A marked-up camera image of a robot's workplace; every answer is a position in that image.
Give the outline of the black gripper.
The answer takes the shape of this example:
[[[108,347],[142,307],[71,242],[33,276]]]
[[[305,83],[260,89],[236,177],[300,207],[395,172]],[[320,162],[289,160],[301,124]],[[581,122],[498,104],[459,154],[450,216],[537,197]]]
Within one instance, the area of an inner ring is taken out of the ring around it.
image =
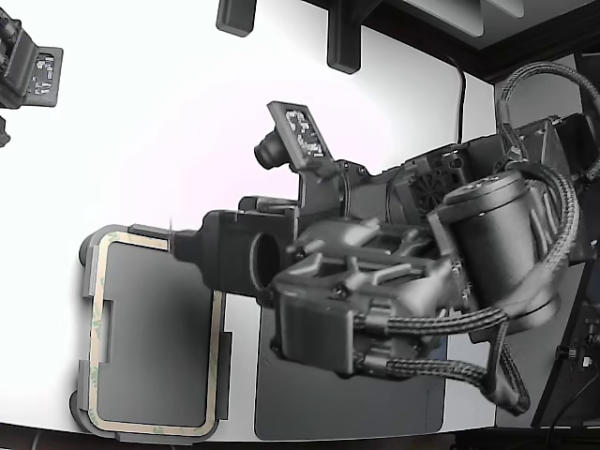
[[[271,303],[270,284],[297,236],[299,210],[297,200],[244,197],[235,211],[208,213],[198,231],[173,232],[172,255],[197,266],[214,290]]]

